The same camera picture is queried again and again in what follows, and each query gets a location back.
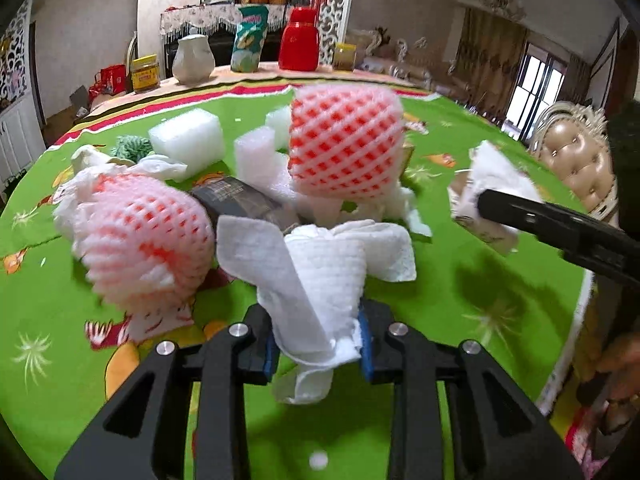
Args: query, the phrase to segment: white cabinet door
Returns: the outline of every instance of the white cabinet door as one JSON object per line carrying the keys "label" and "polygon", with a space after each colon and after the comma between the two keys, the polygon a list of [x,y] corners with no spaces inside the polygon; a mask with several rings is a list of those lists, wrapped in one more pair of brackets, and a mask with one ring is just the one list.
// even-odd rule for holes
{"label": "white cabinet door", "polygon": [[0,182],[38,160],[45,149],[31,93],[28,93],[0,114]]}

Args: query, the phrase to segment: white teapot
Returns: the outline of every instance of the white teapot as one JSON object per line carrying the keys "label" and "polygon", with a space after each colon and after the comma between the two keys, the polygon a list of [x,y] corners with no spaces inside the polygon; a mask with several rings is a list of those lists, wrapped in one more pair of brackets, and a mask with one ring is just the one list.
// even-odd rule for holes
{"label": "white teapot", "polygon": [[203,82],[211,76],[216,67],[209,41],[202,34],[190,34],[178,40],[172,72],[182,84]]}

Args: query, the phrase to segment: curtain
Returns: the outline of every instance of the curtain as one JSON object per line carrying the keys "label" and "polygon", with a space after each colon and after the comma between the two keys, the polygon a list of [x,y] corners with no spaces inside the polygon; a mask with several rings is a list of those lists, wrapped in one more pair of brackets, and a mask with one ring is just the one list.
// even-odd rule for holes
{"label": "curtain", "polygon": [[580,104],[589,90],[590,77],[591,66],[575,54],[571,54],[557,100]]}
{"label": "curtain", "polygon": [[499,120],[507,114],[528,32],[484,10],[466,10],[456,76],[471,87],[470,101]]}

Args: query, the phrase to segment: yellow jar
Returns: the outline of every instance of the yellow jar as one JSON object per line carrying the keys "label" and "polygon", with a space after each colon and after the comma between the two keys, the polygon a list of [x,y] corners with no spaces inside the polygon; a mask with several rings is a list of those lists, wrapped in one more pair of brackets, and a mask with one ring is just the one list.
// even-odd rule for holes
{"label": "yellow jar", "polygon": [[131,81],[136,94],[160,86],[160,65],[158,56],[140,57],[131,63]]}
{"label": "yellow jar", "polygon": [[350,43],[336,43],[334,69],[352,71],[356,65],[356,46]]}

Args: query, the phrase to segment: pink foam net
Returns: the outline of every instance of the pink foam net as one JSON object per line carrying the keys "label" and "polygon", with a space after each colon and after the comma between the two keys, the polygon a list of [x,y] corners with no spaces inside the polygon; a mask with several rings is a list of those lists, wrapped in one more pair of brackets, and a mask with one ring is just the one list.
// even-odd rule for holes
{"label": "pink foam net", "polygon": [[94,292],[130,313],[181,306],[214,254],[202,206],[140,174],[102,174],[93,192],[78,252]]}
{"label": "pink foam net", "polygon": [[345,200],[384,195],[399,177],[402,112],[398,96],[379,86],[297,90],[289,145],[296,190]]}

